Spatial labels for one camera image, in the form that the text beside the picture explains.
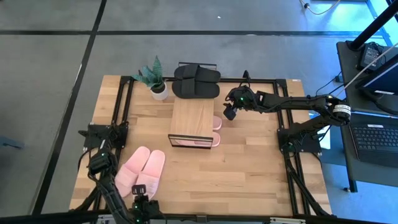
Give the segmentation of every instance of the slipper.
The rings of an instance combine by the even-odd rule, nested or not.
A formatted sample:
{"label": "slipper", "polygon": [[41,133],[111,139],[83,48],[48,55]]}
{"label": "slipper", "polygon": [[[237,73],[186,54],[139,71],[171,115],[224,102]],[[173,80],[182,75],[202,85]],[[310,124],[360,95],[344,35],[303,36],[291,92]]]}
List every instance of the slipper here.
{"label": "slipper", "polygon": [[190,64],[178,67],[174,71],[174,77],[179,80],[195,78],[198,82],[218,83],[221,73],[217,70],[202,68],[199,64]]}
{"label": "slipper", "polygon": [[221,142],[221,136],[218,133],[213,132],[213,142],[204,141],[188,141],[188,140],[175,140],[182,146],[200,146],[200,147],[217,147]]}
{"label": "slipper", "polygon": [[159,186],[160,175],[162,174],[165,162],[165,154],[160,150],[154,150],[149,156],[144,169],[138,175],[137,185],[145,184],[149,200],[155,195]]}
{"label": "slipper", "polygon": [[218,131],[223,124],[223,120],[217,116],[213,116],[213,131]]}
{"label": "slipper", "polygon": [[149,155],[150,150],[147,147],[138,147],[130,159],[120,167],[114,178],[114,183],[120,196],[125,197],[129,195],[131,187],[136,184],[138,175],[142,168],[144,168]]}
{"label": "slipper", "polygon": [[196,82],[194,78],[174,81],[172,89],[174,94],[182,99],[212,99],[220,94],[220,88],[217,84]]}

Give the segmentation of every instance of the pink slipper pair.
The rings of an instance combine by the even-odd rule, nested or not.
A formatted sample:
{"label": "pink slipper pair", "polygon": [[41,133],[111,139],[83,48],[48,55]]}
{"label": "pink slipper pair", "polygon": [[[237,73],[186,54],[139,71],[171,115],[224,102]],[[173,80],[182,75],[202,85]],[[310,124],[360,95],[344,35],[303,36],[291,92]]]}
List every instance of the pink slipper pair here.
{"label": "pink slipper pair", "polygon": [[[223,120],[217,116],[213,116],[213,131],[218,131],[221,128],[221,125],[223,124]],[[176,140],[179,144],[184,145],[184,146],[203,146],[203,147],[209,147],[211,144],[212,147],[216,147],[220,144],[221,142],[221,136],[213,132],[213,142],[204,142],[204,141],[186,141],[186,140]]]}
{"label": "pink slipper pair", "polygon": [[147,147],[139,147],[116,174],[114,181],[120,195],[129,195],[133,185],[145,184],[147,195],[151,199],[159,185],[164,162],[164,152],[154,150],[151,153]]}

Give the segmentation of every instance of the black slipper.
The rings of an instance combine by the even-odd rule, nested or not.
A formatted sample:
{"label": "black slipper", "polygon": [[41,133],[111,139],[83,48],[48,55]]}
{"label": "black slipper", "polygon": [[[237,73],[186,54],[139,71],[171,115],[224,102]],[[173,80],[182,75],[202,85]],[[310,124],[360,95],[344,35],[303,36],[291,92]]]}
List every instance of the black slipper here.
{"label": "black slipper", "polygon": [[179,80],[195,78],[198,82],[218,83],[221,73],[217,70],[202,68],[198,64],[184,65],[174,71],[174,77]]}
{"label": "black slipper", "polygon": [[182,99],[216,98],[220,88],[215,83],[196,82],[194,78],[174,81],[172,84],[174,94]]}

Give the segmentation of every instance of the concrete floor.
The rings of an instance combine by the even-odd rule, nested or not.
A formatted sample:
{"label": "concrete floor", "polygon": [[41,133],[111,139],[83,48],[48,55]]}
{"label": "concrete floor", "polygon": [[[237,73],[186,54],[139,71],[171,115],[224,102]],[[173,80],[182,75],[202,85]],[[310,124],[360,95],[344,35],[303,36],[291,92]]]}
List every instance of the concrete floor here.
{"label": "concrete floor", "polygon": [[[330,4],[311,2],[317,11]],[[0,30],[91,30],[99,6],[94,0],[5,0],[0,2]],[[372,19],[365,3],[340,3],[330,13],[314,16],[291,0],[117,0],[108,1],[99,29],[359,31]],[[131,75],[158,55],[167,74],[179,61],[216,63],[225,77],[241,77],[247,69],[256,78],[298,78],[305,93],[313,95],[340,71],[336,43],[350,38],[97,36],[44,212],[68,209],[83,145],[77,131],[91,120],[103,75]],[[0,217],[29,213],[87,41],[87,35],[0,35],[0,135],[26,144],[23,150],[0,150]],[[385,45],[382,39],[373,41]],[[345,167],[324,165],[323,171],[335,215],[398,222],[392,200],[398,188],[360,183],[359,192],[349,194],[341,190],[348,185]]]}

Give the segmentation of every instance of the monitor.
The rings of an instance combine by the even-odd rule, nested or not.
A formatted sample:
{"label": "monitor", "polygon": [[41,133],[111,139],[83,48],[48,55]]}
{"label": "monitor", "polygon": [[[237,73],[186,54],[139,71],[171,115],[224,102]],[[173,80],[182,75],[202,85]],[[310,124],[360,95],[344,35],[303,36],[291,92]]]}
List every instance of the monitor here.
{"label": "monitor", "polygon": [[398,54],[355,85],[371,93],[398,95]]}

